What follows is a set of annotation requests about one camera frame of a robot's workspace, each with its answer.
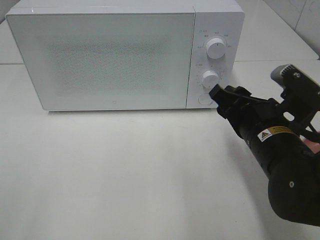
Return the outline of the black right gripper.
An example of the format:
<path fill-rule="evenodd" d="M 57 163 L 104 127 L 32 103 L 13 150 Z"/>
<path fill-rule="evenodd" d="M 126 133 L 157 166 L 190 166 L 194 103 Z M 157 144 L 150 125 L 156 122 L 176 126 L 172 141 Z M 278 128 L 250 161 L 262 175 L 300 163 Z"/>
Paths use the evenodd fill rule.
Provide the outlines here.
<path fill-rule="evenodd" d="M 275 99 L 251 95 L 242 86 L 228 85 L 223 89 L 219 84 L 209 92 L 210 98 L 217 104 L 218 113 L 228 120 L 243 140 L 260 139 L 262 131 L 283 124 L 283 118 L 276 111 L 278 103 Z"/>

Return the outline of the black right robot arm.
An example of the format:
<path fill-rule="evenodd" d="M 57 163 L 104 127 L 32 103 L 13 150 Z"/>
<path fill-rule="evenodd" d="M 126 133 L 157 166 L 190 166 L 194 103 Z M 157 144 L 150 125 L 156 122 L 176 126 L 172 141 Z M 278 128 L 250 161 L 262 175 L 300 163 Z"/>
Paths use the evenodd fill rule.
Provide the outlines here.
<path fill-rule="evenodd" d="M 245 88 L 216 85 L 209 96 L 217 112 L 245 141 L 268 178 L 268 199 L 287 221 L 320 225 L 320 155 L 313 153 L 276 110 L 277 102 Z"/>

